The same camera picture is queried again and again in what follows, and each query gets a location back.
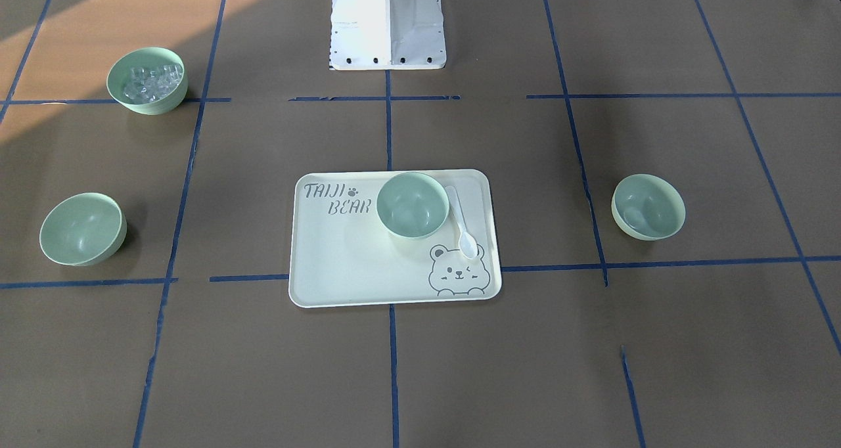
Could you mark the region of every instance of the rectangular tray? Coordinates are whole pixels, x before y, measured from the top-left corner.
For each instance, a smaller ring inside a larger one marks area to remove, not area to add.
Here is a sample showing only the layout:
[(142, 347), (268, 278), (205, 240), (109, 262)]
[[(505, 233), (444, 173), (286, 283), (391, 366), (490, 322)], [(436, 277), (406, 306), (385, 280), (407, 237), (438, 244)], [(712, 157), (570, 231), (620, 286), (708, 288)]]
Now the rectangular tray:
[(475, 169), (418, 171), (459, 191), (466, 225), (481, 247), (480, 257), (468, 261), (457, 250), (453, 214), (427, 238), (400, 238), (385, 229), (376, 215), (376, 194), (401, 172), (301, 177), (292, 215), (292, 302), (340, 307), (484, 300), (499, 293), (502, 274), (488, 178)]

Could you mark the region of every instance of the plastic spoon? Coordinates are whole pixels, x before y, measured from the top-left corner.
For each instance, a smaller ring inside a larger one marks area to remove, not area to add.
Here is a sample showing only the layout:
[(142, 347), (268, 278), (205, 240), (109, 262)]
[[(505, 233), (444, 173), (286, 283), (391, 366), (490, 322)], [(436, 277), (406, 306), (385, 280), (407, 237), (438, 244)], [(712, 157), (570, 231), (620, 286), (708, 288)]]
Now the plastic spoon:
[(462, 233), (459, 237), (459, 249), (467, 259), (476, 259), (478, 257), (478, 244), (476, 239), (468, 233), (468, 227), (465, 224), (465, 215), (462, 214), (462, 204), (459, 202), (459, 193), (453, 185), (444, 187), (447, 191), (447, 197), (450, 199), (450, 206), (453, 208), (453, 217), (456, 217), (456, 223), (459, 224), (459, 231)]

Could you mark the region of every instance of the bowl of ice cubes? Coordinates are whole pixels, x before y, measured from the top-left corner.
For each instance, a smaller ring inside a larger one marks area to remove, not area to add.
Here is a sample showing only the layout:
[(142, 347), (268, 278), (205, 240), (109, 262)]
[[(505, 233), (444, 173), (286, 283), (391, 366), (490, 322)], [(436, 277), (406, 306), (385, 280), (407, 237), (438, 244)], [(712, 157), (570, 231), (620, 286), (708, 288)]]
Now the bowl of ice cubes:
[(143, 47), (125, 54), (108, 72), (108, 92), (132, 112), (160, 115), (187, 95), (187, 72), (178, 54)]

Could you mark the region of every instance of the empty bowl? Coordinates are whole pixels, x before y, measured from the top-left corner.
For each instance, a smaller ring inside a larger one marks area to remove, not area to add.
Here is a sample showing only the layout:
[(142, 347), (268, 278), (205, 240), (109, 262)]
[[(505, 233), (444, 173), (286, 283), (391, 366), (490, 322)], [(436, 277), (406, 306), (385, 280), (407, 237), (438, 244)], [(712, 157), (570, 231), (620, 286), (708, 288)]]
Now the empty bowl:
[(421, 172), (403, 172), (386, 182), (376, 196), (376, 214), (403, 238), (426, 238), (447, 221), (450, 201), (444, 187)]
[(669, 238), (686, 220), (681, 194), (669, 182), (647, 173), (622, 179), (610, 208), (613, 220), (625, 233), (645, 241)]
[(64, 200), (41, 226), (41, 251), (61, 265), (94, 265), (123, 244), (125, 215), (111, 197), (88, 192)]
[[(181, 69), (181, 81), (171, 93), (149, 103), (133, 100), (126, 95), (126, 85), (132, 80), (132, 69), (143, 68), (149, 71), (171, 65)], [(187, 71), (184, 70), (184, 62), (180, 56), (171, 50), (163, 47), (143, 47), (125, 54), (115, 62), (108, 72), (107, 86), (108, 94), (132, 112), (160, 115), (174, 109), (187, 96)]]

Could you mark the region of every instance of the spoon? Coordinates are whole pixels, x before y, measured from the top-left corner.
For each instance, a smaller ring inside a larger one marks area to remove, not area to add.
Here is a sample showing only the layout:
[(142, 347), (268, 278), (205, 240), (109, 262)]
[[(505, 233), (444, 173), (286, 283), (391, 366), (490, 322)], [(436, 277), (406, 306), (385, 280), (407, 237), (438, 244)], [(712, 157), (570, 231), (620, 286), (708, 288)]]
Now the spoon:
[(465, 224), (465, 215), (462, 214), (462, 204), (459, 202), (459, 194), (456, 193), (456, 188), (453, 185), (444, 187), (447, 191), (447, 197), (450, 199), (450, 206), (453, 208), (453, 217), (456, 217), (456, 223), (459, 224), (459, 231), (462, 235), (459, 237), (459, 249), (467, 259), (476, 259), (478, 257), (478, 244), (476, 239), (468, 233), (468, 227)]

